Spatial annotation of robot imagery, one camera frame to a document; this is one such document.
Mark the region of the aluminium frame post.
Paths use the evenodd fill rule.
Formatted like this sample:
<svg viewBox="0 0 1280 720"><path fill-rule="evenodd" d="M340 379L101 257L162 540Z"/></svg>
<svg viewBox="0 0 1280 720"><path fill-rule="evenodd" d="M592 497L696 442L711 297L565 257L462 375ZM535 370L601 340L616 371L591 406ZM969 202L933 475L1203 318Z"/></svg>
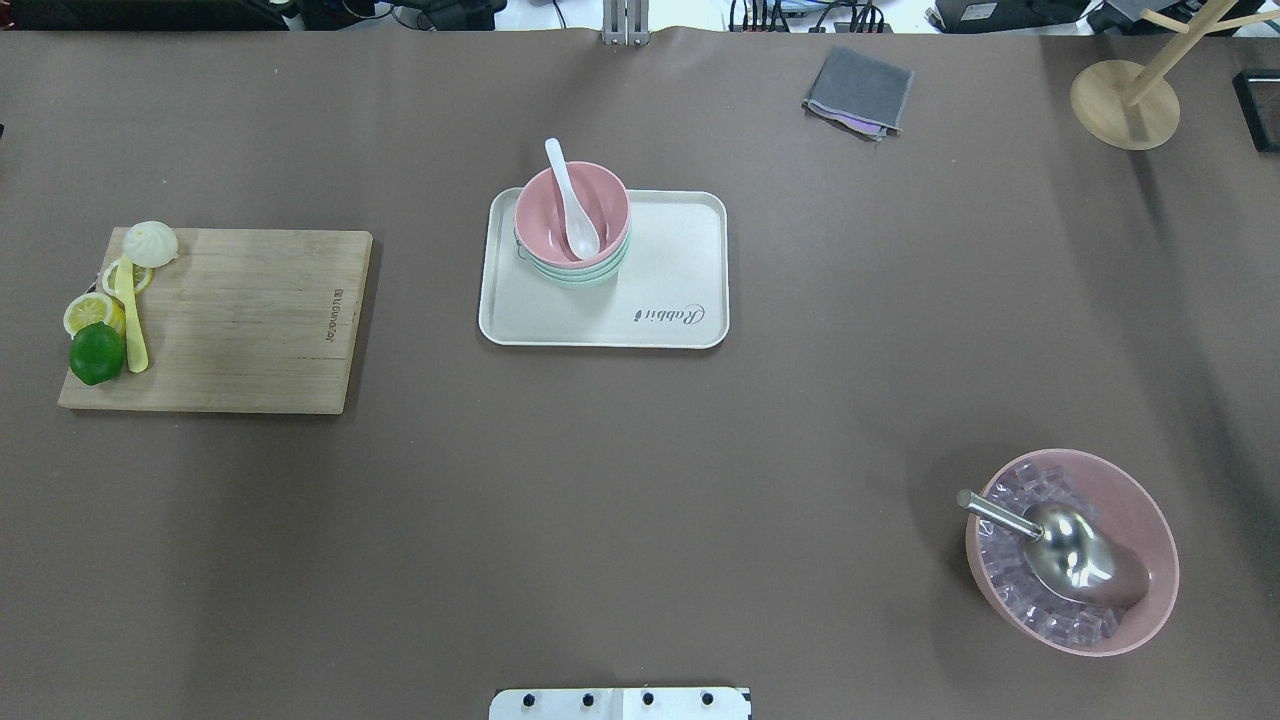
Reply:
<svg viewBox="0 0 1280 720"><path fill-rule="evenodd" d="M649 0L604 0L602 42L605 46L644 46L650 41Z"/></svg>

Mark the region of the metal ice scoop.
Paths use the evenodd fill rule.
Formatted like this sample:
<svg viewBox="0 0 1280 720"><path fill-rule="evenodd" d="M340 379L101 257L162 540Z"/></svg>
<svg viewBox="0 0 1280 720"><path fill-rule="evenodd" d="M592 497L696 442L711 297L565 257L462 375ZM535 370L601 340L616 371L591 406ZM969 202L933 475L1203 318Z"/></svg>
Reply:
<svg viewBox="0 0 1280 720"><path fill-rule="evenodd" d="M969 489L959 491L956 502L1020 536L1021 556L1029 569L1064 600L1128 609L1149 593L1151 573L1138 556L1071 506L1037 503L1019 515Z"/></svg>

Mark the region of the white calibration plate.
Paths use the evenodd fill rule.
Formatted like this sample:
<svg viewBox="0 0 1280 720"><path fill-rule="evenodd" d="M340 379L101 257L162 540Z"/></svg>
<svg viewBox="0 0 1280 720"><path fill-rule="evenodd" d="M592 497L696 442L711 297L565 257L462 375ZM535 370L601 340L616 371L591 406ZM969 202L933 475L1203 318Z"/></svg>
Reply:
<svg viewBox="0 0 1280 720"><path fill-rule="evenodd" d="M506 689L489 719L751 719L750 691L727 685Z"/></svg>

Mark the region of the yellow plastic knife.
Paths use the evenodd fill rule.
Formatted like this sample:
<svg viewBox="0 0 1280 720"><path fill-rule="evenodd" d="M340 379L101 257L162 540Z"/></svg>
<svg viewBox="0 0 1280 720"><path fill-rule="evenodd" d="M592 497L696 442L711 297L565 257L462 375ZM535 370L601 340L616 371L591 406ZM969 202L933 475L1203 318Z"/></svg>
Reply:
<svg viewBox="0 0 1280 720"><path fill-rule="evenodd" d="M128 256L120 256L111 287L124 307L128 368L132 373L146 372L150 356L134 296L134 264Z"/></svg>

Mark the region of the wooden mug tree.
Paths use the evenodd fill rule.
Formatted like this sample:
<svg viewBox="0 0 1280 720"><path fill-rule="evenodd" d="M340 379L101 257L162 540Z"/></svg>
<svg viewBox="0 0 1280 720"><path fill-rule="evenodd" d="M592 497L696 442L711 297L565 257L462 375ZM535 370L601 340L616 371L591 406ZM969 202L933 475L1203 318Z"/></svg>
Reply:
<svg viewBox="0 0 1280 720"><path fill-rule="evenodd" d="M1208 1L1188 22L1146 9L1142 18L1172 32L1172 38L1146 65L1125 60L1098 61L1074 78L1070 104L1075 118L1098 140L1129 151L1167 142L1180 120L1180 104L1165 79L1169 70L1206 35L1275 20L1279 10L1228 20L1234 1Z"/></svg>

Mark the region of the grey folded cloth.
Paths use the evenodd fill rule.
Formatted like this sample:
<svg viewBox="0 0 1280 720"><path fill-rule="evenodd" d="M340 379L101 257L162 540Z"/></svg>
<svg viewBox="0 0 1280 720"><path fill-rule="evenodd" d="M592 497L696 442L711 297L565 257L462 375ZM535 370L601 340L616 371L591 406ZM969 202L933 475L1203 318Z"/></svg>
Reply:
<svg viewBox="0 0 1280 720"><path fill-rule="evenodd" d="M870 141L902 132L913 70L858 53L832 49L801 105Z"/></svg>

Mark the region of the pink bowl with ice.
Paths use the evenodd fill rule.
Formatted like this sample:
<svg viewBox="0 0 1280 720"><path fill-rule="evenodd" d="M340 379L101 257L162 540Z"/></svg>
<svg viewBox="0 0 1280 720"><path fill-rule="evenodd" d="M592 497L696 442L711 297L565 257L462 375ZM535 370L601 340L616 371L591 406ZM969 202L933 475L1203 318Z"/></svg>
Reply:
<svg viewBox="0 0 1280 720"><path fill-rule="evenodd" d="M1021 559L1016 534L970 516L964 530L969 573L1005 626L1059 655L1091 659L1130 653L1164 629L1180 585L1178 547L1158 505L1120 466L1079 450L1044 448L1006 462L978 493L1015 512L1050 498L1080 509L1149 574L1148 592L1129 609L1070 603L1015 566Z"/></svg>

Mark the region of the lemon half toy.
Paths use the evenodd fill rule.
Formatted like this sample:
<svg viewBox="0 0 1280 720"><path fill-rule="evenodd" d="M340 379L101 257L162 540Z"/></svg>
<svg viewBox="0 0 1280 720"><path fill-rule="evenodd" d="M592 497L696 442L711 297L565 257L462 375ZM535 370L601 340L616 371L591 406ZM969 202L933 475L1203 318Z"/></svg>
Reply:
<svg viewBox="0 0 1280 720"><path fill-rule="evenodd" d="M97 291L83 293L70 301L63 313L61 323L70 337L97 323L114 329L120 337L125 334L124 307L113 296Z"/></svg>

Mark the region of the green toy lime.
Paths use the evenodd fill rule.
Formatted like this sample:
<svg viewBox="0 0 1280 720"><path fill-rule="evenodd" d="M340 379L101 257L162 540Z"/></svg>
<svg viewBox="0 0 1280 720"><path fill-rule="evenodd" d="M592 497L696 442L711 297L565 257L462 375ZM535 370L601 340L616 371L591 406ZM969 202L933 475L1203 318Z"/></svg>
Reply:
<svg viewBox="0 0 1280 720"><path fill-rule="evenodd" d="M86 386L114 380L125 363L125 341L104 322L86 325L76 332L70 342L68 366Z"/></svg>

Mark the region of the lemon slice under knife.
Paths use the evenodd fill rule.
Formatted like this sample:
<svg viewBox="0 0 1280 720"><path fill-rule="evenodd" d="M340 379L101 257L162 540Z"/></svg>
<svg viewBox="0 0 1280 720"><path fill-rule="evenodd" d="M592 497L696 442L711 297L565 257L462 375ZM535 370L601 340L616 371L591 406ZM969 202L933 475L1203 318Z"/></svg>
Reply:
<svg viewBox="0 0 1280 720"><path fill-rule="evenodd" d="M119 299L116 292L116 272L120 268L120 259L110 263L105 270L99 274L96 288L99 292L106 293L110 297ZM133 293L142 293L154 279L154 269L148 266L141 266L138 264L132 264L132 284Z"/></svg>

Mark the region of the bamboo cutting board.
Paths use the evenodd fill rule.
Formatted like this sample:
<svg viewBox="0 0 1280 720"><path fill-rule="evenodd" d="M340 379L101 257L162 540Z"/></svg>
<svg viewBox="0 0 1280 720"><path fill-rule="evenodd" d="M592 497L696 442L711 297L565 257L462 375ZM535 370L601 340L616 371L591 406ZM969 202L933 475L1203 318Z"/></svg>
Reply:
<svg viewBox="0 0 1280 720"><path fill-rule="evenodd" d="M177 228L177 258L138 300L148 368L68 409L338 415L346 409L372 236Z"/></svg>

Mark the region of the green bowl stack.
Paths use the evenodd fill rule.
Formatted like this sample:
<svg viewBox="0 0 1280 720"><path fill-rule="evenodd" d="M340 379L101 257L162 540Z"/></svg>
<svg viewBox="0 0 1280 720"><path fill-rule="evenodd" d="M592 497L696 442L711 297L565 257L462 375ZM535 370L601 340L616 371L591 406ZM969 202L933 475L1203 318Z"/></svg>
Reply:
<svg viewBox="0 0 1280 720"><path fill-rule="evenodd" d="M552 266L532 256L525 245L516 240L515 245L517 247L518 256L525 260L536 273L545 277L547 279L570 288L586 288L607 282L609 278L614 277L625 259L628 255L631 246L631 233L627 233L621 241L618 247L602 263L596 265L580 268L580 269L563 269Z"/></svg>

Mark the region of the white serving tray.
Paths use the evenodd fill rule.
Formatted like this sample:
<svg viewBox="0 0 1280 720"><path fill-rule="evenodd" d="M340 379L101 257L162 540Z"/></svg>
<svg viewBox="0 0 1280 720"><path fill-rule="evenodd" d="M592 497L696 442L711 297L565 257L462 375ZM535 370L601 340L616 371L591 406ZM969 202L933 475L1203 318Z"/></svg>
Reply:
<svg viewBox="0 0 1280 720"><path fill-rule="evenodd" d="M477 325L497 345L710 348L730 328L728 222L713 193L631 190L627 258L575 290L529 261L515 233L520 191L492 201Z"/></svg>

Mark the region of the white toy steamed bun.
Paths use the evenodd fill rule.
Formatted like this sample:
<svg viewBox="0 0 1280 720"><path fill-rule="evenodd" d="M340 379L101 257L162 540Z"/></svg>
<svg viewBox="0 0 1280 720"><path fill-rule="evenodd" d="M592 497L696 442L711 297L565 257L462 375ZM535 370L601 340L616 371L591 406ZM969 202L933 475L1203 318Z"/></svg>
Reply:
<svg viewBox="0 0 1280 720"><path fill-rule="evenodd" d="M160 268L175 260L180 251L177 232L156 220L140 222L123 236L122 256L136 266Z"/></svg>

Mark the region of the white ceramic spoon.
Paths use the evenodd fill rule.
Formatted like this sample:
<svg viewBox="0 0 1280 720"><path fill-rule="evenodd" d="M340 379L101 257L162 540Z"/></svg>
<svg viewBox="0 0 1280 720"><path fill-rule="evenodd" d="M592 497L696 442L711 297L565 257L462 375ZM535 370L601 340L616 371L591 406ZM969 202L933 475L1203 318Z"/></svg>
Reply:
<svg viewBox="0 0 1280 720"><path fill-rule="evenodd" d="M600 250L600 236L576 195L559 140L547 138L544 149L561 195L564 236L570 250L580 260L595 258Z"/></svg>

